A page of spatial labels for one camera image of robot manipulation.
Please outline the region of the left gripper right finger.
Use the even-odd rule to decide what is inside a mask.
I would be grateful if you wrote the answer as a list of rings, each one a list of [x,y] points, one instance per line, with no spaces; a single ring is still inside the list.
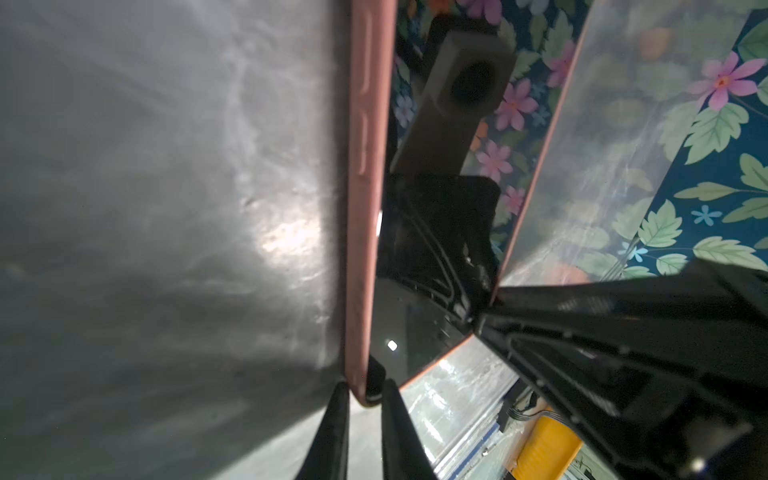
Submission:
[[[381,400],[383,478],[436,480],[397,384],[387,379]]]

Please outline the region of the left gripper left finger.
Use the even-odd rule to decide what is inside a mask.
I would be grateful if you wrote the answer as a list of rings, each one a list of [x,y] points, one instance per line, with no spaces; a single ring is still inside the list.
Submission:
[[[349,452],[350,392],[336,384],[296,480],[346,480]]]

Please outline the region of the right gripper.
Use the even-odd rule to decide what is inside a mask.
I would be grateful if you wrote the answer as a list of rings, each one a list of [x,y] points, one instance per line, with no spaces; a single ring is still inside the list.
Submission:
[[[622,479],[767,476],[767,274],[505,288],[476,335]]]

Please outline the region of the black phone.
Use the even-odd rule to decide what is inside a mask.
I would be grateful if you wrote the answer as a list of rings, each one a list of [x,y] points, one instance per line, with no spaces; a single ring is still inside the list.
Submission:
[[[534,191],[588,1],[402,1],[388,47],[362,397],[469,335]]]

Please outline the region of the pink phone case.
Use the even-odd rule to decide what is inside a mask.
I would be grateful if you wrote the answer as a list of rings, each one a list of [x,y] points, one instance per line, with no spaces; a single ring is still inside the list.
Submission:
[[[464,170],[522,56],[496,1],[455,1],[424,32],[393,1],[351,5],[345,376],[366,406],[472,332],[501,289],[499,177]]]

